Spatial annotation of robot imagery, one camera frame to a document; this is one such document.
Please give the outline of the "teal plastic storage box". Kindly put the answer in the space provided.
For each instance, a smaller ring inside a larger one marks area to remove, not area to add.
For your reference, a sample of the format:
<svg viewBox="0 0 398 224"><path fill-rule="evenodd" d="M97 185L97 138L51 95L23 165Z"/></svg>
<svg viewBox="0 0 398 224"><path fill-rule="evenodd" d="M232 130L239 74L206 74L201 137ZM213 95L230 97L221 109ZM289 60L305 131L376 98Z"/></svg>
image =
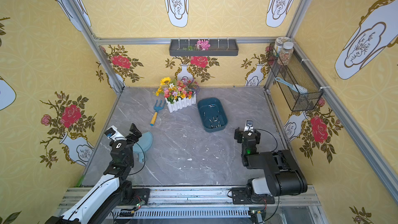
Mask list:
<svg viewBox="0 0 398 224"><path fill-rule="evenodd" d="M198 111L206 132L213 133L226 128L228 124L227 115L218 98L209 97L200 100L198 102Z"/></svg>

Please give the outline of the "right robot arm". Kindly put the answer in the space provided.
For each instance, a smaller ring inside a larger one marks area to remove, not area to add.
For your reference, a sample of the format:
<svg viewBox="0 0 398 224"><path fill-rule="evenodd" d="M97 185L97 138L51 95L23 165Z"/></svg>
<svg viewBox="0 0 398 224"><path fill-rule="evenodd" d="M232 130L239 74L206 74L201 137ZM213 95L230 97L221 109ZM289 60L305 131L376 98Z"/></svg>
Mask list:
<svg viewBox="0 0 398 224"><path fill-rule="evenodd" d="M307 181L290 150L258 152L260 137L258 130L234 131L234 139L241 144L243 166L263 171L263 176L248 180L249 193L279 197L307 192Z"/></svg>

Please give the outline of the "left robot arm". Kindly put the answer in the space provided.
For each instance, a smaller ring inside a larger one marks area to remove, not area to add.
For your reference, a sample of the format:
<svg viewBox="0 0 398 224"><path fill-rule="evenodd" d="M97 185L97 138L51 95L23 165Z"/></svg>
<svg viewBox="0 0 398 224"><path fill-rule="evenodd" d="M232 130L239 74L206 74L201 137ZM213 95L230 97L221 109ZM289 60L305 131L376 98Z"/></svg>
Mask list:
<svg viewBox="0 0 398 224"><path fill-rule="evenodd" d="M143 136L135 124L123 136L116 127L105 131L110 139L112 157L103 176L93 188L63 215L50 217L48 224L100 224L121 203L134 199L132 183L127 180L134 167L133 148Z"/></svg>

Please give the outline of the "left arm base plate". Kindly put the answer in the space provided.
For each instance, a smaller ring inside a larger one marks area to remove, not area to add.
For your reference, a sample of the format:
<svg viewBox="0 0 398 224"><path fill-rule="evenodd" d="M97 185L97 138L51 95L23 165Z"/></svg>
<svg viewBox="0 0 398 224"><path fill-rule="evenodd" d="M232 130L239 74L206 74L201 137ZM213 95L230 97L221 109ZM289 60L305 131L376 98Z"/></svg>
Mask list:
<svg viewBox="0 0 398 224"><path fill-rule="evenodd" d="M149 188L132 188L127 191L122 203L124 205L141 207L148 204L149 196Z"/></svg>

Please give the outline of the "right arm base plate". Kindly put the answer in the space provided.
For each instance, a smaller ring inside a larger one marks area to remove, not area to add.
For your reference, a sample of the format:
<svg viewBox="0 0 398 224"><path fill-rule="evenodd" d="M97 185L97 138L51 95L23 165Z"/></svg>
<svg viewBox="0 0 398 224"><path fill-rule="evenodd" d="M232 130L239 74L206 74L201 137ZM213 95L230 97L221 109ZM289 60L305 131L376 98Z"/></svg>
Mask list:
<svg viewBox="0 0 398 224"><path fill-rule="evenodd" d="M275 198L272 195L257 195L248 188L232 188L227 196L232 199L234 205L245 204L275 204Z"/></svg>

